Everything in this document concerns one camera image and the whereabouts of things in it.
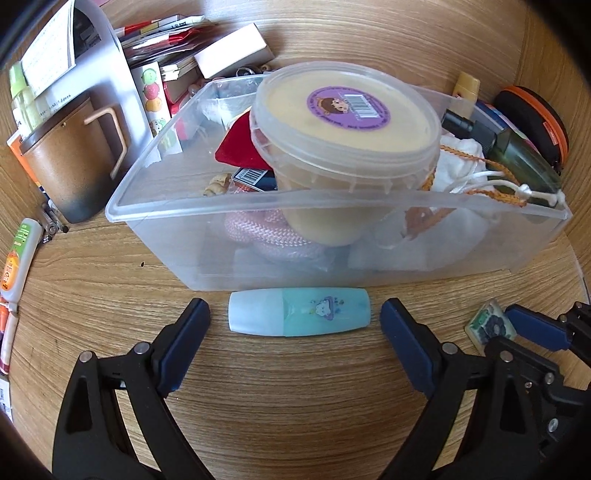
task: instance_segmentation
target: red fabric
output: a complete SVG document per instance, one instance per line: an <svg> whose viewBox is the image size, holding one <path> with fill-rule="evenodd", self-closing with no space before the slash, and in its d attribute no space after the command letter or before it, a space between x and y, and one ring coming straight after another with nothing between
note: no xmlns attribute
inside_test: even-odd
<svg viewBox="0 0 591 480"><path fill-rule="evenodd" d="M235 167L272 170L256 151L251 140L250 111L234 122L216 151L215 159Z"/></svg>

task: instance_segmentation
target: small card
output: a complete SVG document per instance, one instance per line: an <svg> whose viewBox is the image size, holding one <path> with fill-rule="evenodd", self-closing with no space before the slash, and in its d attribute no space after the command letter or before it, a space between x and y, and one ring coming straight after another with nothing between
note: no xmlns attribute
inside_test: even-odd
<svg viewBox="0 0 591 480"><path fill-rule="evenodd" d="M272 192L273 190L277 190L277 181L272 170L240 168L232 175L232 180L253 192Z"/></svg>
<svg viewBox="0 0 591 480"><path fill-rule="evenodd" d="M12 407L10 405L10 386L8 381L0 378L0 409L12 420Z"/></svg>
<svg viewBox="0 0 591 480"><path fill-rule="evenodd" d="M503 336L515 340L517 337L515 328L496 299L487 301L464 330L481 355L491 338Z"/></svg>

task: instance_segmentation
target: black cap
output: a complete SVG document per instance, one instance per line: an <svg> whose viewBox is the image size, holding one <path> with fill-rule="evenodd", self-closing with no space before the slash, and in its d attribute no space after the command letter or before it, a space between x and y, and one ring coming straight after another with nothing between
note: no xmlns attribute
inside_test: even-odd
<svg viewBox="0 0 591 480"><path fill-rule="evenodd" d="M451 110L446 110L443 114L441 126L460 140L465 138L476 140L482 145L482 153L485 157L488 157L492 147L495 146L496 133L493 130L480 122L472 122Z"/></svg>

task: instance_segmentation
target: white string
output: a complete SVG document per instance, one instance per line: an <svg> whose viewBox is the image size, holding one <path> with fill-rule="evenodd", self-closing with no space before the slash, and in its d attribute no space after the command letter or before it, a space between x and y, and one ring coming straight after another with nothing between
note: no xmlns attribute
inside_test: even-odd
<svg viewBox="0 0 591 480"><path fill-rule="evenodd" d="M465 177L459 178L456 181L450 183L444 190L445 193L458 193L463 188L467 187L466 183L471 180L478 179L480 177L504 177L505 173L496 170L484 170L470 173Z"/></svg>
<svg viewBox="0 0 591 480"><path fill-rule="evenodd" d="M488 180L478 184L466 185L458 193L465 193L469 190L478 190L489 186L509 187L515 192L516 197L521 200L527 201L531 198L545 200L551 207L555 207L556 204L564 203L565 201L564 193L562 190L559 190L557 193L536 192L525 183L519 186L508 180Z"/></svg>

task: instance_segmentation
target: small bottle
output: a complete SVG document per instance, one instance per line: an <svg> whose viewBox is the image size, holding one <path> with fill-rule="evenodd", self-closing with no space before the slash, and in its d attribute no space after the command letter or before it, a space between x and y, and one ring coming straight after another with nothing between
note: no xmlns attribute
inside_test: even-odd
<svg viewBox="0 0 591 480"><path fill-rule="evenodd" d="M527 183L531 190L544 193L560 191L560 178L554 169L511 128L496 134L486 125L472 122L450 110L443 115L441 125L461 140L476 140L482 145L485 158L507 167L517 180Z"/></svg>
<svg viewBox="0 0 591 480"><path fill-rule="evenodd" d="M12 115L22 139L25 140L43 120L37 110L33 90L27 85L20 61L10 67L8 77L12 96Z"/></svg>
<svg viewBox="0 0 591 480"><path fill-rule="evenodd" d="M479 91L480 80L466 72L460 72L460 76L457 78L456 86L452 92L452 97L459 100L452 102L450 110L460 116L470 118L474 111L474 106L478 101Z"/></svg>
<svg viewBox="0 0 591 480"><path fill-rule="evenodd" d="M25 218L17 230L0 279L0 372L8 374L12 343L18 325L18 301L29 273L33 255L43 234L43 227Z"/></svg>
<svg viewBox="0 0 591 480"><path fill-rule="evenodd" d="M32 218L25 218L17 230L0 280L0 295L11 304L21 299L22 289L43 234L43 227Z"/></svg>

